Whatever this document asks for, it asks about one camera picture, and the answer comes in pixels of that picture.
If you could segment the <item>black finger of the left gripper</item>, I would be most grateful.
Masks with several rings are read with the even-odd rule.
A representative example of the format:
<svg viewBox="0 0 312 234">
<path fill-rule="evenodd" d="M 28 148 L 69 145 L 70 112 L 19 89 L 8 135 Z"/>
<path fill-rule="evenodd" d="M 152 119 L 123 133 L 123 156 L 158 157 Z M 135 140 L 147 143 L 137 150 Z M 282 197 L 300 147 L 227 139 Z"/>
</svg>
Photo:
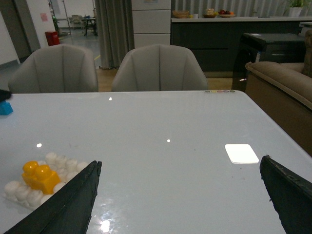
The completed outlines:
<svg viewBox="0 0 312 234">
<path fill-rule="evenodd" d="M 0 89 L 0 102 L 10 99 L 11 96 L 12 93 L 10 91 Z"/>
</svg>

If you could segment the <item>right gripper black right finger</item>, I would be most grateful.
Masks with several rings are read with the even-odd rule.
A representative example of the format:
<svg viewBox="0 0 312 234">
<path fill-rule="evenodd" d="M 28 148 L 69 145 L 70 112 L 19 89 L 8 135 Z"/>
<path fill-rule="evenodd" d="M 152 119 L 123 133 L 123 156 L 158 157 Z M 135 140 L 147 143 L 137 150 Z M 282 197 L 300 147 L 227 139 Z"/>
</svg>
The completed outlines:
<svg viewBox="0 0 312 234">
<path fill-rule="evenodd" d="M 312 183 L 273 160 L 260 162 L 261 179 L 287 234 L 312 232 Z"/>
</svg>

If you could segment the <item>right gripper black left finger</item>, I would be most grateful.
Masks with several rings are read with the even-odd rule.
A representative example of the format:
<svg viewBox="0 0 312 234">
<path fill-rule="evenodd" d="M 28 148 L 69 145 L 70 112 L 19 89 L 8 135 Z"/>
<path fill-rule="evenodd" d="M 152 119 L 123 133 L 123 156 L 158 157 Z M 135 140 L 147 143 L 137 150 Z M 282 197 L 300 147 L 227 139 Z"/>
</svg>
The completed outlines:
<svg viewBox="0 0 312 234">
<path fill-rule="evenodd" d="M 7 234 L 85 234 L 98 194 L 102 162 L 92 161 Z"/>
</svg>

